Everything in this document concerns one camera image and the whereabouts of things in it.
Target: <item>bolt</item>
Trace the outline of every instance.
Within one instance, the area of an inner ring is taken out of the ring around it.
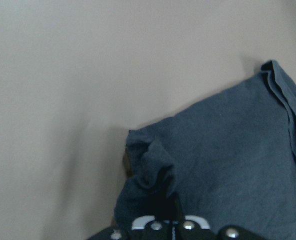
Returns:
[[[192,221],[185,221],[183,227],[187,230],[191,230],[194,228],[194,223]]]
[[[152,224],[151,224],[151,228],[153,230],[160,230],[162,229],[162,224],[158,221],[154,221]]]
[[[228,228],[226,231],[226,234],[228,237],[230,237],[232,239],[236,239],[239,236],[238,231],[234,228]]]
[[[112,240],[119,240],[122,237],[122,234],[120,233],[119,230],[113,230],[113,233],[110,235],[110,238]]]

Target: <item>gray surface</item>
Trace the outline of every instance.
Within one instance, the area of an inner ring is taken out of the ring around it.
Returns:
[[[268,59],[296,83],[296,1],[0,1],[0,240],[107,226],[127,129]]]

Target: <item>screw head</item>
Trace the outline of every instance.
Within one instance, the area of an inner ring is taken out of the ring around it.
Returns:
[[[119,231],[114,231],[114,233],[110,235],[110,238],[112,240],[119,240],[121,237],[122,237],[122,234]]]
[[[183,227],[187,230],[194,229],[194,223],[192,221],[185,221]]]
[[[238,231],[234,228],[228,228],[226,231],[226,234],[228,237],[230,237],[232,239],[236,239],[239,236]]]
[[[158,221],[154,221],[152,224],[151,224],[151,228],[153,230],[160,230],[162,229],[162,224]]]

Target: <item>blue cloth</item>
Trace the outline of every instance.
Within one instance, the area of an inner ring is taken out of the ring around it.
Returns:
[[[178,192],[186,215],[216,233],[234,224],[272,240],[296,239],[296,86],[276,61],[173,117],[129,131],[133,176],[118,225],[162,211]]]

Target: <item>blue towel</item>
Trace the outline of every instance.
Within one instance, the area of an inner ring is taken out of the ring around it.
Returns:
[[[133,176],[115,207],[118,225],[162,211],[177,192],[186,215],[217,232],[234,224],[296,240],[296,86],[278,62],[186,110],[129,131]]]

